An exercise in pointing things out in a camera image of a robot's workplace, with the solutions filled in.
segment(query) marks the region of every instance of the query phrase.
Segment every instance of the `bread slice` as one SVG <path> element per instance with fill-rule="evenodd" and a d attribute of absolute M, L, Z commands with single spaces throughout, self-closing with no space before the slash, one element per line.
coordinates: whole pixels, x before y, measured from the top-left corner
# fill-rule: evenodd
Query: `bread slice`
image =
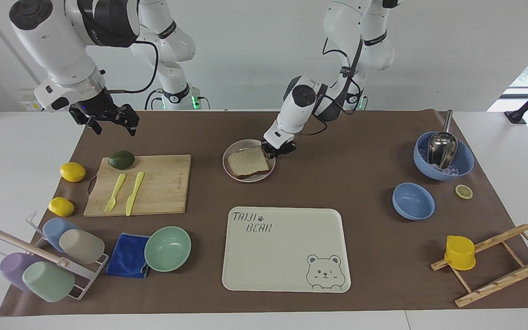
<path fill-rule="evenodd" d="M 270 172 L 268 157 L 260 146 L 230 154 L 227 163 L 231 174 L 239 179 Z"/>

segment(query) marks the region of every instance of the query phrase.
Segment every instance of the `table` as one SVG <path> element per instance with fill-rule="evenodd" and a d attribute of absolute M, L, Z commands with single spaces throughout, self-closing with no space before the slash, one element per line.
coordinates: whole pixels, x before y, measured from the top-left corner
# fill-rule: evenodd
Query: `table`
<path fill-rule="evenodd" d="M 457 113 L 455 119 L 472 146 L 486 175 L 499 194 L 509 215 L 515 224 L 528 222 L 528 129 L 526 126 L 510 125 L 499 113 Z M 58 163 L 70 158 L 74 146 L 80 136 L 82 127 L 76 126 L 66 113 L 0 113 L 0 227 L 17 234 L 20 238 L 29 240 L 32 232 L 21 223 L 24 215 L 34 208 L 42 212 L 58 180 Z M 27 192 L 17 196 L 15 192 L 23 189 Z M 0 242 L 3 252 L 14 251 L 12 247 Z M 8 284 L 0 276 L 0 301 Z M 441 323 L 436 319 L 446 320 L 448 328 L 463 328 L 469 319 L 474 326 L 484 326 L 486 322 L 495 325 L 493 320 L 504 318 L 512 320 L 509 324 L 517 324 L 516 320 L 524 318 L 528 324 L 528 309 L 498 310 L 498 311 L 422 311 L 422 312 L 359 312 L 359 313 L 297 313 L 297 314 L 241 314 L 241 315 L 136 315 L 126 318 L 139 324 L 143 321 L 149 328 L 158 327 L 163 322 L 175 324 L 218 324 L 224 319 L 226 324 L 250 324 L 265 327 L 279 322 L 295 322 L 302 326 L 310 322 L 310 328 L 322 328 L 324 322 L 332 319 L 342 319 L 347 328 L 365 325 L 376 325 L 373 328 L 408 329 L 439 328 Z M 37 317 L 22 318 L 25 328 L 43 325 L 51 320 L 56 324 L 66 324 L 60 320 L 69 317 Z M 95 322 L 107 326 L 123 325 L 124 318 L 119 315 L 87 317 L 71 317 L 71 328 L 77 324 L 89 327 Z M 9 319 L 0 319 L 0 327 L 6 327 Z"/>

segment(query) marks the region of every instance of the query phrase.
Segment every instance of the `light blue bowl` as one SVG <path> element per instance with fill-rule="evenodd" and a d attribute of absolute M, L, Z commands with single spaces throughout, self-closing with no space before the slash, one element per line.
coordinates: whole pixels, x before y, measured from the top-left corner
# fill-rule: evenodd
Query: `light blue bowl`
<path fill-rule="evenodd" d="M 425 176 L 438 181 L 449 181 L 470 173 L 470 171 L 472 171 L 474 168 L 474 156 L 470 149 L 460 140 L 457 141 L 457 152 L 455 153 L 455 157 L 453 157 L 453 161 L 450 165 L 450 167 L 454 167 L 459 170 L 459 174 L 456 176 L 447 175 L 446 173 L 437 171 L 431 167 L 431 165 L 427 163 L 423 157 L 421 157 L 421 154 L 419 154 L 419 149 L 423 149 L 425 152 L 427 152 L 429 139 L 435 133 L 437 132 L 425 133 L 419 137 L 419 140 L 417 140 L 417 143 L 415 144 L 415 150 L 412 154 L 412 158 L 415 161 L 417 169 L 419 169 L 419 171 L 421 171 L 421 173 L 423 173 Z"/>
<path fill-rule="evenodd" d="M 399 215 L 409 220 L 423 220 L 435 212 L 435 201 L 427 189 L 405 182 L 394 188 L 392 205 Z"/>

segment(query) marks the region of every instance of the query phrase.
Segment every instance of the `white tray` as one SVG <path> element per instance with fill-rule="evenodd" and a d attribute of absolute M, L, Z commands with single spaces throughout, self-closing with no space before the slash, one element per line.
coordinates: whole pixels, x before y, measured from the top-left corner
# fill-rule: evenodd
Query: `white tray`
<path fill-rule="evenodd" d="M 235 207 L 222 282 L 233 291 L 349 290 L 341 215 L 335 209 Z"/>

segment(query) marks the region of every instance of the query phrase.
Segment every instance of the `blue cup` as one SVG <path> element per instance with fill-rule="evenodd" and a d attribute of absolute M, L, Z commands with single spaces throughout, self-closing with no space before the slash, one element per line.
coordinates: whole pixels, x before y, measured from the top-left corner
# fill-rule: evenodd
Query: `blue cup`
<path fill-rule="evenodd" d="M 428 152 L 429 139 L 435 133 L 437 132 L 425 133 L 417 140 L 417 143 L 415 144 L 415 150 L 413 151 L 412 155 L 417 169 L 419 169 L 419 171 L 421 171 L 421 173 L 423 173 L 425 176 L 438 181 L 449 181 L 470 173 L 470 171 L 474 168 L 474 156 L 470 149 L 460 140 L 457 141 L 457 152 L 455 153 L 455 157 L 453 157 L 453 161 L 450 165 L 450 167 L 453 167 L 459 171 L 457 175 L 448 175 L 442 171 L 438 171 L 434 169 L 429 163 L 427 163 L 423 157 L 421 157 L 419 149 L 423 149 L 425 152 Z"/>
<path fill-rule="evenodd" d="M 44 224 L 44 227 L 42 227 L 42 233 L 51 246 L 57 249 L 60 253 L 65 253 L 65 250 L 61 248 L 60 240 L 62 234 L 71 229 L 80 228 L 76 224 L 63 218 L 52 218 Z"/>

